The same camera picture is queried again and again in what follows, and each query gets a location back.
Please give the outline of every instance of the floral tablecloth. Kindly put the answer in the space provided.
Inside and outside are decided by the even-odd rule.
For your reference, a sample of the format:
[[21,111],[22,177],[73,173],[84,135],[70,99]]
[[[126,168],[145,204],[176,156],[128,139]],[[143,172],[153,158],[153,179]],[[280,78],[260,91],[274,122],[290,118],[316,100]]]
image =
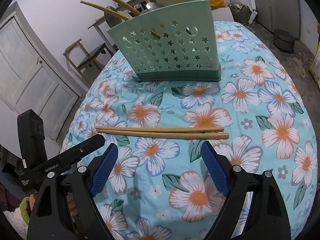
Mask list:
[[[253,33],[235,22],[215,22],[215,29],[220,82],[138,83],[117,52],[88,91],[62,151],[95,135],[96,125],[224,126],[230,138],[211,141],[214,149],[247,172],[272,170],[295,238],[317,182],[308,113],[286,70]],[[118,145],[116,165],[94,199],[115,239],[203,239],[225,201],[201,158],[203,141],[104,136],[105,146],[78,166],[88,165],[110,143]],[[234,236],[244,226],[251,197]]]

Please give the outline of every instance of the blue gripper pad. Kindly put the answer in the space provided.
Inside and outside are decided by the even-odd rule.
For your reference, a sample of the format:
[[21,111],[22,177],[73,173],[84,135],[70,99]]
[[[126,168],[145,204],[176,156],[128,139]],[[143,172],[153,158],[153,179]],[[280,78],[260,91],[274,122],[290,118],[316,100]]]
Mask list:
[[92,186],[89,191],[91,193],[91,197],[95,197],[98,193],[102,192],[117,159],[118,147],[113,145],[101,161],[95,173],[92,175]]
[[209,142],[204,142],[201,146],[202,159],[217,190],[223,193],[224,196],[228,196],[230,193],[230,189],[228,187],[228,177],[207,143]]

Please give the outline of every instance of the orange plastic bag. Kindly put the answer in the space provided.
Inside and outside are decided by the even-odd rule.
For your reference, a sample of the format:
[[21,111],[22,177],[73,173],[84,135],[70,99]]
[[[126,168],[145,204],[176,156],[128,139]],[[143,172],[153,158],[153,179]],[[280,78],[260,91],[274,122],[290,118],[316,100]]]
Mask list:
[[226,7],[223,0],[210,0],[210,6],[212,9]]

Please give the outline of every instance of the white door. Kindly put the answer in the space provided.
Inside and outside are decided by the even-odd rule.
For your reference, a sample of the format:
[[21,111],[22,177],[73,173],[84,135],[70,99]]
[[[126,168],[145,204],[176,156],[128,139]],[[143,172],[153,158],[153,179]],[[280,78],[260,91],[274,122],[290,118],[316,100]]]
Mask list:
[[14,16],[0,29],[0,96],[18,114],[33,109],[56,139],[78,99],[31,45]]

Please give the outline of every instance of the wooden chair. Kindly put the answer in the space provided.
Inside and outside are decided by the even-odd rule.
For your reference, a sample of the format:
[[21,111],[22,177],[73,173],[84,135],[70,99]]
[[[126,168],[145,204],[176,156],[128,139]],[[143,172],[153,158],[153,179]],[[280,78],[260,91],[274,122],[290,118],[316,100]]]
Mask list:
[[[67,47],[65,49],[65,51],[63,52],[63,55],[67,58],[67,60],[70,62],[70,64],[75,68],[75,70],[84,78],[84,80],[92,85],[92,83],[84,76],[84,74],[81,72],[82,69],[89,67],[92,67],[92,64],[95,64],[95,66],[102,70],[104,68],[104,65],[102,65],[100,62],[97,61],[97,57],[99,56],[100,53],[105,54],[105,50],[106,49],[110,55],[112,56],[113,53],[109,50],[109,48],[106,46],[105,43],[99,45],[98,47],[96,47],[93,51],[91,51],[90,53],[84,48],[84,46],[80,43],[81,39],[77,40],[76,42],[72,43],[69,47]],[[70,51],[72,51],[74,49],[74,47],[79,44],[80,48],[82,49],[82,51],[86,54],[85,58],[81,61],[81,63],[76,66],[72,60],[69,58],[69,56],[67,54],[69,54]]]

